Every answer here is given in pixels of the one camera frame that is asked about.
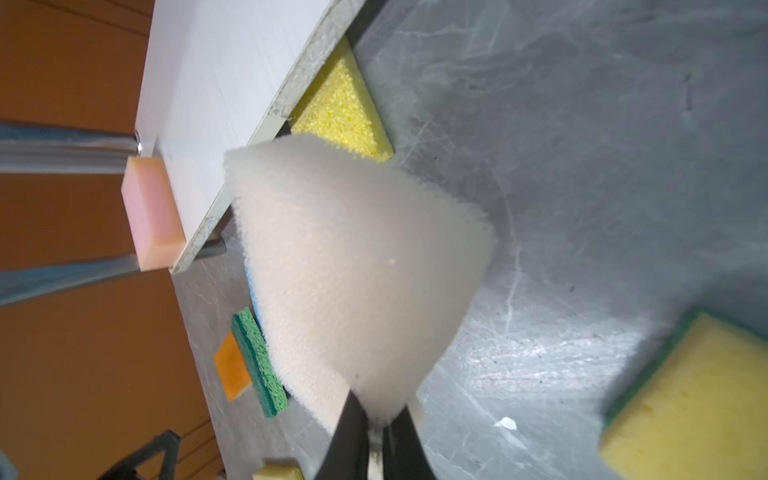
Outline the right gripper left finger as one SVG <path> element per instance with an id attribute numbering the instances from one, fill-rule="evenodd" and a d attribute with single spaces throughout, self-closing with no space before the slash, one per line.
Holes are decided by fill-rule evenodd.
<path id="1" fill-rule="evenodd" d="M 369 465 L 369 422 L 350 391 L 316 480 L 366 480 Z"/>

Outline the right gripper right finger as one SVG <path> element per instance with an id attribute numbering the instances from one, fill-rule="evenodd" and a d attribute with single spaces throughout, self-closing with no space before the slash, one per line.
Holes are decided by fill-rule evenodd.
<path id="1" fill-rule="evenodd" d="M 384 428 L 382 454 L 384 480 L 436 480 L 407 407 Z"/>

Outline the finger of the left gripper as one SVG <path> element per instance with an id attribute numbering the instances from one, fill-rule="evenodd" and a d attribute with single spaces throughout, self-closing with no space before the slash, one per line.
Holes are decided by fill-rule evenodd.
<path id="1" fill-rule="evenodd" d="M 181 437 L 171 430 L 153 438 L 138 450 L 114 464 L 99 480 L 137 480 L 138 468 L 150 459 L 161 455 L 162 464 L 158 478 L 173 480 L 180 449 Z"/>

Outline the white beige sponge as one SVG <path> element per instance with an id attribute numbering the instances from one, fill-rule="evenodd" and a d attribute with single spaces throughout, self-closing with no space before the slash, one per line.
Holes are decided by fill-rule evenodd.
<path id="1" fill-rule="evenodd" d="M 333 431 L 349 394 L 384 424 L 456 336 L 498 238 L 484 212 L 311 134 L 227 152 L 273 368 Z"/>

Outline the pink sponge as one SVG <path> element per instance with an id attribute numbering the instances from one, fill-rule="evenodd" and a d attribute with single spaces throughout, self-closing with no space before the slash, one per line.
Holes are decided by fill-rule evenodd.
<path id="1" fill-rule="evenodd" d="M 186 240 L 163 161 L 129 157 L 121 194 L 139 269 L 172 267 Z"/>

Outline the white two-tier shelf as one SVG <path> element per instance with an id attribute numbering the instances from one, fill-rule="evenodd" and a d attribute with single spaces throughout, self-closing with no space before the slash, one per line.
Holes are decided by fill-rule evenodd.
<path id="1" fill-rule="evenodd" d="M 1 128 L 5 173 L 121 174 L 132 154 L 167 169 L 186 243 L 171 272 L 224 253 L 228 150 L 274 138 L 362 9 L 359 1 L 159 1 L 135 134 Z"/>

